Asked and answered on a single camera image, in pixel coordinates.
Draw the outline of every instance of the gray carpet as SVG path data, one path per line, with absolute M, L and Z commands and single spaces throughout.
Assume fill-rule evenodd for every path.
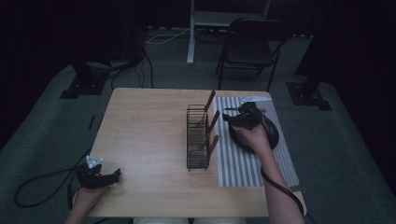
M 149 35 L 177 32 L 157 31 Z M 199 36 L 206 41 L 216 40 L 210 35 Z M 305 77 L 297 77 L 294 72 L 308 44 L 309 39 L 295 37 L 285 45 L 270 93 L 295 170 L 304 186 L 309 214 L 317 223 L 396 223 L 395 197 L 335 88 L 326 83 L 318 87 L 332 111 L 293 105 L 290 99 L 286 82 L 304 81 Z M 145 49 L 152 61 L 155 88 L 212 90 L 217 87 L 218 76 L 214 72 L 221 44 L 197 40 L 193 66 L 186 65 L 188 38 L 176 38 L 160 45 L 147 44 Z M 144 88 L 150 88 L 147 60 L 117 76 L 114 87 L 138 88 L 139 76 L 143 84 L 143 72 Z M 259 77 L 231 71 L 224 75 L 222 88 L 263 91 L 268 74 L 269 70 Z M 111 78 L 101 95 L 61 100 L 62 91 L 68 89 L 74 76 L 70 66 L 54 76 L 30 115 L 0 152 L 3 171 L 0 174 L 0 223 L 63 223 L 67 217 L 66 186 L 52 199 L 33 208 L 19 208 L 13 202 L 13 195 L 18 185 L 28 178 L 72 167 L 92 146 L 112 92 Z M 56 175 L 30 184 L 21 193 L 21 201 L 40 201 L 55 190 L 65 176 Z M 86 223 L 97 220 L 89 218 Z M 129 221 L 127 217 L 112 218 L 105 223 Z M 247 224 L 255 223 L 268 223 L 268 219 L 247 219 Z

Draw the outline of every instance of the person's right hand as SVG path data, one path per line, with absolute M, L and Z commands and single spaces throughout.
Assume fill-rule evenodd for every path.
M 251 148 L 256 152 L 257 155 L 261 155 L 263 152 L 268 150 L 271 151 L 267 133 L 261 124 L 258 124 L 252 130 L 234 126 L 233 128 L 247 139 Z

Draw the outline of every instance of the person's hand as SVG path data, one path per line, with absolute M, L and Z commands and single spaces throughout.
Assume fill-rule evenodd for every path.
M 79 209 L 90 211 L 95 204 L 99 202 L 101 196 L 107 192 L 108 188 L 109 187 L 102 187 L 99 189 L 79 189 L 76 199 L 74 200 L 73 207 L 78 206 Z
M 267 133 L 261 124 L 258 124 L 252 130 L 234 126 L 233 128 L 247 139 L 251 148 L 256 152 L 257 155 L 260 156 L 264 152 L 271 151 Z
M 101 196 L 108 191 L 108 187 L 99 189 L 81 188 L 78 190 L 73 208 L 65 223 L 81 223 L 91 209 L 99 202 Z

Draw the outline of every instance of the chair leg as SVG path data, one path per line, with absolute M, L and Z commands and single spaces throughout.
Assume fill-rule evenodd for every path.
M 264 70 L 265 67 L 262 67 L 259 72 L 256 74 L 256 77 L 262 72 L 262 70 Z
M 218 74 L 220 63 L 222 62 L 222 60 L 223 60 L 223 51 L 221 51 L 221 54 L 220 54 L 220 58 L 218 61 L 218 67 L 216 68 L 216 75 Z
M 277 60 L 278 59 L 279 59 L 279 53 L 277 53 L 276 57 L 275 57 L 275 61 L 274 61 L 274 64 L 273 64 L 273 69 L 271 71 L 271 76 L 270 76 L 270 79 L 268 80 L 267 91 L 270 91 L 270 87 L 271 87 L 272 79 L 274 78 L 274 73 L 275 73 L 275 70 L 276 70 Z
M 220 76 L 219 76 L 219 87 L 218 87 L 219 90 L 221 89 L 223 68 L 224 68 L 224 59 L 222 58 L 221 63 L 220 63 Z

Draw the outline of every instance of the wire rack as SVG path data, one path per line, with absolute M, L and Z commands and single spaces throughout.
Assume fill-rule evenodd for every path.
M 187 109 L 187 168 L 206 169 L 210 160 L 210 132 L 204 105 Z

